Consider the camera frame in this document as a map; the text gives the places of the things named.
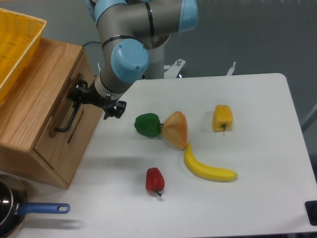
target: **banana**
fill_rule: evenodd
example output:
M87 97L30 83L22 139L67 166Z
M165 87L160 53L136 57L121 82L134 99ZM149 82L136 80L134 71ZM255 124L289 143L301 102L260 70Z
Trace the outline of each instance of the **banana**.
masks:
M216 168L199 162L193 152L192 144L188 143L184 153L184 162L187 168L195 175L214 181L228 182L238 177L237 173L223 168Z

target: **wooden box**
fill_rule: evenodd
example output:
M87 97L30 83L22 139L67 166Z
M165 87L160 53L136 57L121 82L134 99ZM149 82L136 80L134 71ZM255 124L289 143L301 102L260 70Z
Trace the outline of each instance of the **wooden box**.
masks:
M0 170L68 188L101 118L102 109L81 105L73 111L67 92L79 76L94 75L82 46L42 39L31 62L0 105Z

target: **fake vegetable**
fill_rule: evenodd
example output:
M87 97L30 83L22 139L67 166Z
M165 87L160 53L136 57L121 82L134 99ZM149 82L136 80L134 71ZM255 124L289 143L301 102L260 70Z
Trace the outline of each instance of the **fake vegetable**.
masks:
M233 121L233 115L228 105L217 105L213 117L212 128L216 132L228 130Z
M186 151L184 153L184 162L187 168L195 175L203 178L210 179L214 181L228 182L237 178L237 173L223 168L216 168L205 165L199 162L193 152L192 145L189 143L187 145Z
M185 150L187 146L187 122L181 112L174 112L161 128L161 133L166 140L179 150Z
M158 115L147 113L140 115L135 119L134 127L141 135L146 137L156 137L160 134L161 123Z
M156 192L158 196L162 196L160 193L165 186L164 178L158 168L150 168L147 171L147 177L145 182L145 188L149 192Z

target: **light blue joint cap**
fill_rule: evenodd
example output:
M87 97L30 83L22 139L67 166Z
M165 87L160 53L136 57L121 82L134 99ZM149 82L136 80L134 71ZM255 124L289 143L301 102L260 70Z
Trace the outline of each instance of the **light blue joint cap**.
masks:
M98 24L99 17L111 6L123 3L127 5L125 0L99 0L95 6L95 19Z
M183 0L178 32L194 29L198 24L198 7L196 0Z
M149 63L148 51L137 40L122 40L112 50L112 70L123 82L134 83L141 79Z
M96 19L95 19L95 11L94 11L93 6L91 5L89 0L86 0L86 4L87 4L87 7L88 7L88 10L90 12L91 17L93 18L94 21L96 21Z

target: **red bell pepper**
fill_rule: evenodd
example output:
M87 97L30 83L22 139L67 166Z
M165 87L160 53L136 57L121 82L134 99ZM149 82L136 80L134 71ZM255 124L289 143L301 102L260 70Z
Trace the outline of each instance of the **red bell pepper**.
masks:
M145 182L145 188L149 192L156 192L158 196L162 196L160 193L165 186L164 178L158 168L150 168L147 171L147 178Z

